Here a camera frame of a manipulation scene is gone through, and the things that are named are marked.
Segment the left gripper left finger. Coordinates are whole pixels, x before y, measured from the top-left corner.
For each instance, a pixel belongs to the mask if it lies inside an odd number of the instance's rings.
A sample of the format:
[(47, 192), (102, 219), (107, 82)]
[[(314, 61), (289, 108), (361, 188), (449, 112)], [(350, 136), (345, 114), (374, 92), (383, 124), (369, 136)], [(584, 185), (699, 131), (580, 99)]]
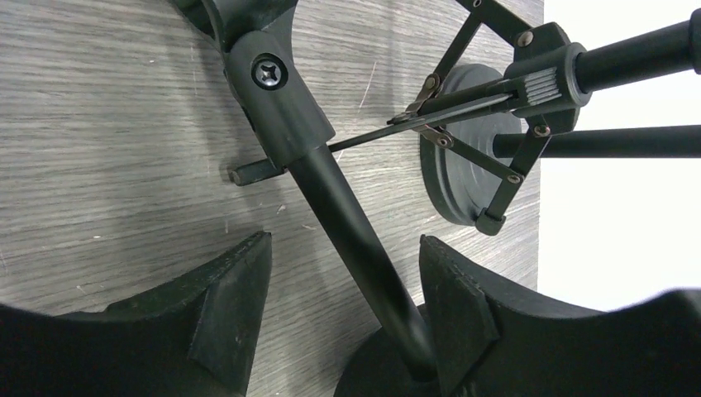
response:
[(272, 268), (256, 232), (101, 312), (1, 307), (4, 396), (243, 396)]

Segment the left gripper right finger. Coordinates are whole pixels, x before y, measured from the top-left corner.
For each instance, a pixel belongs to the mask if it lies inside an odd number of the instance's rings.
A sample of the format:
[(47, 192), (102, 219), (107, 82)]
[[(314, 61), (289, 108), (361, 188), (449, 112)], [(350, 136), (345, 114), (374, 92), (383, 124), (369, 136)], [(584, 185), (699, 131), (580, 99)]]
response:
[(444, 396), (697, 396), (700, 293), (612, 312), (539, 294), (424, 236), (422, 289)]

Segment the black round-base mic stand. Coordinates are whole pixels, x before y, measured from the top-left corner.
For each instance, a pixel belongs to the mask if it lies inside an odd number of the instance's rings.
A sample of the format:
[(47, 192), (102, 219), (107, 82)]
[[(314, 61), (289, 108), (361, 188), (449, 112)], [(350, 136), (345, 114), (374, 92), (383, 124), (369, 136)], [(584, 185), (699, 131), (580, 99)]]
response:
[(177, 1), (224, 74), (274, 170), (289, 172), (380, 329), (342, 372), (338, 396), (437, 396), (432, 334), (328, 145), (335, 131), (293, 59), (294, 1)]

